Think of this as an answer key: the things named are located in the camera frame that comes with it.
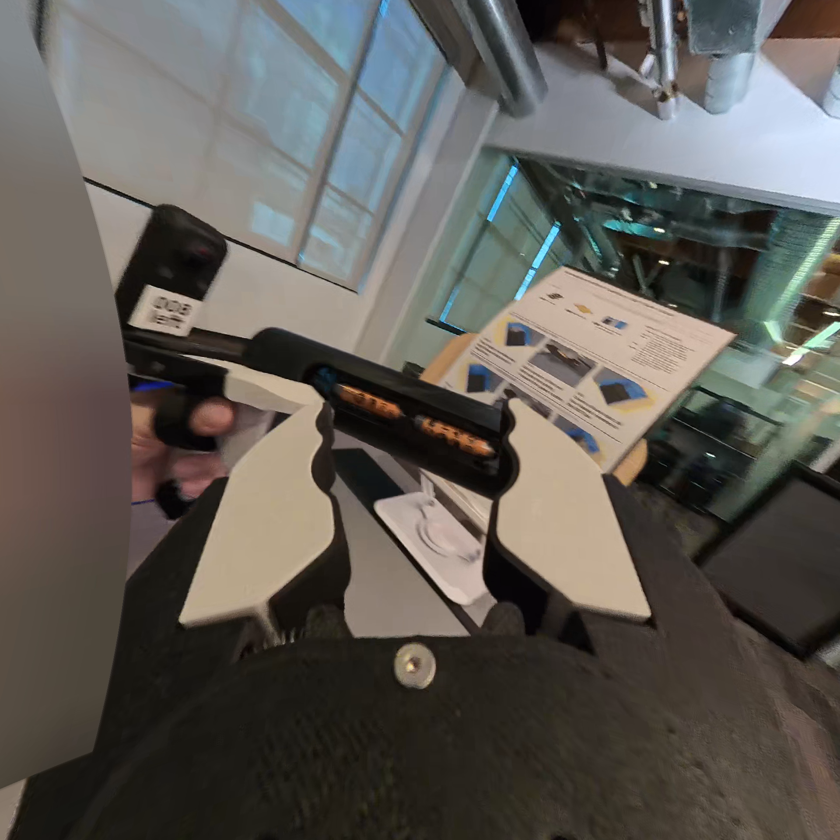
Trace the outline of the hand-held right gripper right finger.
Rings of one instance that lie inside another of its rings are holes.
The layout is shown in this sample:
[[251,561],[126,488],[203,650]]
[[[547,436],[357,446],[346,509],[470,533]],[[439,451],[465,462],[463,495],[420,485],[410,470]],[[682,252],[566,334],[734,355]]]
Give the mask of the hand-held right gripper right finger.
[[482,572],[496,601],[519,609],[527,634],[562,634],[585,613],[653,618],[601,470],[518,398],[502,411],[500,472]]

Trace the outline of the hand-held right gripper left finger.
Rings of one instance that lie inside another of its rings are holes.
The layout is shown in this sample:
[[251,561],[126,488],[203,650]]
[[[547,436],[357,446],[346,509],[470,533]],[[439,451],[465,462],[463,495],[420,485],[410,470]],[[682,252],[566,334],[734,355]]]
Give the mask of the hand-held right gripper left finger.
[[347,634],[350,550],[333,495],[333,412],[322,401],[223,446],[227,483],[181,610],[185,628],[233,620],[263,634]]

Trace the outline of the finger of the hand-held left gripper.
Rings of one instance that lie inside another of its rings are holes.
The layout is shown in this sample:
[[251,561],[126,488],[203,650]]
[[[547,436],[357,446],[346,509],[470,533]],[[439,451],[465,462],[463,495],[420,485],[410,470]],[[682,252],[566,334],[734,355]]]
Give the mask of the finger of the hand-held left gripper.
[[317,413],[323,406],[310,385],[251,368],[227,368],[222,394],[234,405],[236,424],[257,424],[268,415],[291,417],[311,406]]

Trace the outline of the black remote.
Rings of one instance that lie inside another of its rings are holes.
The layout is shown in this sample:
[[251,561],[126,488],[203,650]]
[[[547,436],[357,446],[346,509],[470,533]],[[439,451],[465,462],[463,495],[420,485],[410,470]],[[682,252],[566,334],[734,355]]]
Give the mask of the black remote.
[[[246,366],[312,386],[332,407],[341,432],[415,467],[494,499],[518,477],[518,458],[508,442],[511,412],[467,395],[394,371],[284,329],[265,329],[248,342]],[[346,384],[398,404],[404,417],[388,422],[342,402],[334,393]],[[436,418],[486,439],[497,450],[490,459],[474,458],[417,431],[418,415]]]

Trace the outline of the orange black battery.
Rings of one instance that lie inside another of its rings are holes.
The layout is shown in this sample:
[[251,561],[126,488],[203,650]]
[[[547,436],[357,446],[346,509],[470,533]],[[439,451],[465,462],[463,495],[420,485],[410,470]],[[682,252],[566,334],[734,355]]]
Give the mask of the orange black battery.
[[456,448],[468,456],[478,459],[493,459],[497,456],[497,450],[492,443],[465,429],[426,415],[415,416],[413,422],[421,434]]
[[346,384],[336,384],[333,387],[333,393],[343,403],[350,405],[352,408],[388,422],[394,422],[404,417],[404,412],[398,404],[360,388]]

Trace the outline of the person's left hand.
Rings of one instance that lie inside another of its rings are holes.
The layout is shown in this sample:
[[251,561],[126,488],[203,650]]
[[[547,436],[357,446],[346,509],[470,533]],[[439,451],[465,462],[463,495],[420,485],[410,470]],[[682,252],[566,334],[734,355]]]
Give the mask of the person's left hand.
[[[130,395],[132,438],[132,504],[152,501],[166,482],[176,484],[182,498],[194,500],[217,478],[227,474],[219,453],[200,453],[171,448],[158,439],[154,419],[165,391]],[[235,405],[223,397],[210,397],[192,410],[188,422],[194,434],[224,437],[235,425]]]

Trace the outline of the instruction sheet on stand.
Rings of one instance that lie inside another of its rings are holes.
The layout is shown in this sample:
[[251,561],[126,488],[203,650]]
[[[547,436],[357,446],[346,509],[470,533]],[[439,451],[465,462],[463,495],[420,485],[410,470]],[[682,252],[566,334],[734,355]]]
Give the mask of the instruction sheet on stand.
[[[571,437],[604,477],[732,341],[732,333],[558,269],[508,305],[458,356],[423,379],[496,408],[518,398]],[[454,497],[487,535],[491,504],[425,473],[423,489],[377,501],[376,515],[452,602],[485,594],[478,540],[434,495]]]

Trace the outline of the large glass window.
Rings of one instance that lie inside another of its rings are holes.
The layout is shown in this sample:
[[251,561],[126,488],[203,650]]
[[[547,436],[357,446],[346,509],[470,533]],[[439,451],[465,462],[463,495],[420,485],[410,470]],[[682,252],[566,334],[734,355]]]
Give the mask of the large glass window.
[[446,72],[404,1],[48,2],[82,174],[356,291]]

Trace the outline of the black floor sign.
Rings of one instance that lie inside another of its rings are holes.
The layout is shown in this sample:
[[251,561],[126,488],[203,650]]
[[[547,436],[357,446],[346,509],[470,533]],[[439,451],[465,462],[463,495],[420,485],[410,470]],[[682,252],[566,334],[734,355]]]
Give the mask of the black floor sign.
[[837,641],[839,485],[793,463],[697,554],[731,614],[800,659]]

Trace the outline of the tall glass window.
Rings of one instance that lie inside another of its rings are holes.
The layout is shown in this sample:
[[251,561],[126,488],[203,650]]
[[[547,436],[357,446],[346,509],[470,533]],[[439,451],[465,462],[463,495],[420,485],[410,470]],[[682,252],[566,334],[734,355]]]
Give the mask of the tall glass window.
[[493,154],[478,196],[468,200],[452,245],[433,270],[439,281],[427,320],[477,333],[508,304],[568,264],[572,249],[515,156]]

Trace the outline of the silver air duct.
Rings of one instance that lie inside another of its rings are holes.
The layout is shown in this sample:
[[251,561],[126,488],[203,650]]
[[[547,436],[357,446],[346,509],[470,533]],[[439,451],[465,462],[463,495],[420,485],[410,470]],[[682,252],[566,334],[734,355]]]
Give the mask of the silver air duct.
[[530,116],[543,103],[548,83],[514,1],[454,1],[500,101],[515,119]]

